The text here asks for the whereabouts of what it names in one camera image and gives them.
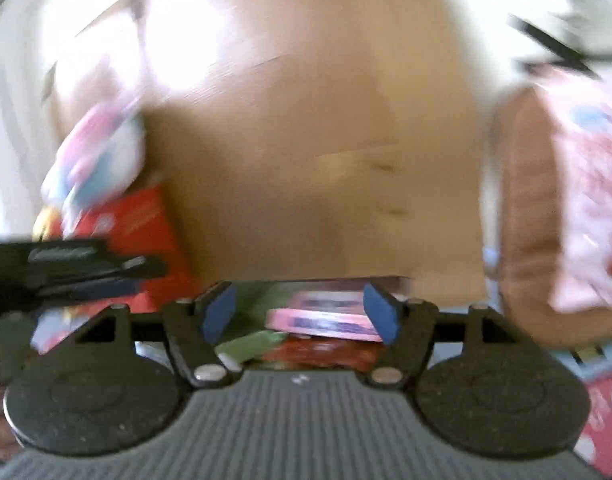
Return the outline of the pink snack box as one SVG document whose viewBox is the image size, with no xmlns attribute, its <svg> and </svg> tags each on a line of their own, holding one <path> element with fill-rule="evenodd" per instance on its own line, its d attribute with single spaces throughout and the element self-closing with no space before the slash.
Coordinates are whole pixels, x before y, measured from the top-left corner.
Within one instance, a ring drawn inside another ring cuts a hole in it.
<svg viewBox="0 0 612 480">
<path fill-rule="evenodd" d="M 306 290 L 266 314 L 266 328 L 294 335 L 379 342 L 364 312 L 363 292 Z"/>
</svg>

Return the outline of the red gift bag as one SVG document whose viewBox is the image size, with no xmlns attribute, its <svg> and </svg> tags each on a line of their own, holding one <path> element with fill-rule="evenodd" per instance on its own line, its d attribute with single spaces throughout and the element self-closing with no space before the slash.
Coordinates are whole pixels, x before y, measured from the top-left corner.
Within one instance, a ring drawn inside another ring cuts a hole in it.
<svg viewBox="0 0 612 480">
<path fill-rule="evenodd" d="M 138 285 L 134 294 L 117 299 L 134 313 L 156 312 L 168 302 L 199 294 L 199 283 L 170 221 L 159 184 L 85 211 L 72 235 L 103 238 L 118 255 L 155 255 L 167 263 L 168 272 L 163 278 L 147 280 Z"/>
</svg>

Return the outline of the pink snack bag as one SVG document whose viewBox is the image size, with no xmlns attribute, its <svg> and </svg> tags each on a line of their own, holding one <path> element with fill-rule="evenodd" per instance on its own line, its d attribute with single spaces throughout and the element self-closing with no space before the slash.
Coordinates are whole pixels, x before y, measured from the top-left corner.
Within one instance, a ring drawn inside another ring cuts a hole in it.
<svg viewBox="0 0 612 480">
<path fill-rule="evenodd" d="M 554 310 L 612 309 L 612 86 L 568 70 L 540 84 L 554 122 L 561 253 Z"/>
</svg>

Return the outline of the green snack packet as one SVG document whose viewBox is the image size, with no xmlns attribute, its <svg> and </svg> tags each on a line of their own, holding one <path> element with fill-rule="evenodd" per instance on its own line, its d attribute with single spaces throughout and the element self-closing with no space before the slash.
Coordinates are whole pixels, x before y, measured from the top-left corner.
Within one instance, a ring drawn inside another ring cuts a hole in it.
<svg viewBox="0 0 612 480">
<path fill-rule="evenodd" d="M 239 338 L 218 344 L 215 351 L 222 364 L 231 372 L 243 370 L 243 366 L 262 358 L 270 350 L 285 341 L 287 333 L 259 330 Z"/>
</svg>

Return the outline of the yellow plush toy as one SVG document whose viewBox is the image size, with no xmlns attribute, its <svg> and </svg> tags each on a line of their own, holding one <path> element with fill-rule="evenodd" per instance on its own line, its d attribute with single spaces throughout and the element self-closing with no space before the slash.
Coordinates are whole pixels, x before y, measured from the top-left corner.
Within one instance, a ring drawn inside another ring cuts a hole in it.
<svg viewBox="0 0 612 480">
<path fill-rule="evenodd" d="M 62 216 L 52 206 L 45 206 L 36 216 L 31 233 L 33 240 L 60 240 L 62 238 Z"/>
</svg>

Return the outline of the brown cushioned chair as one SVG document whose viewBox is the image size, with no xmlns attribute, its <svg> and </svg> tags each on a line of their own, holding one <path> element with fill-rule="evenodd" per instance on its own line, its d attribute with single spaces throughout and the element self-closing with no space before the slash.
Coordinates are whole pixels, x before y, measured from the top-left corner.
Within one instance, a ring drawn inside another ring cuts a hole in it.
<svg viewBox="0 0 612 480">
<path fill-rule="evenodd" d="M 496 264 L 504 314 L 539 344 L 573 349 L 612 339 L 612 310 L 559 313 L 549 304 L 561 243 L 556 124 L 534 86 L 509 91 L 492 119 L 497 178 Z"/>
</svg>

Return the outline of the pink blue plush toy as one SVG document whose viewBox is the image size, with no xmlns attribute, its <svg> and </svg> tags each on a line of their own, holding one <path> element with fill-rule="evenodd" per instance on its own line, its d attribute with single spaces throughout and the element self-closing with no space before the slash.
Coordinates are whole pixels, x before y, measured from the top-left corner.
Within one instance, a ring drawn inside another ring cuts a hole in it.
<svg viewBox="0 0 612 480">
<path fill-rule="evenodd" d="M 145 164 L 145 128 L 138 100 L 102 101 L 68 133 L 41 185 L 44 204 L 58 210 L 66 236 L 85 211 L 122 195 Z"/>
</svg>

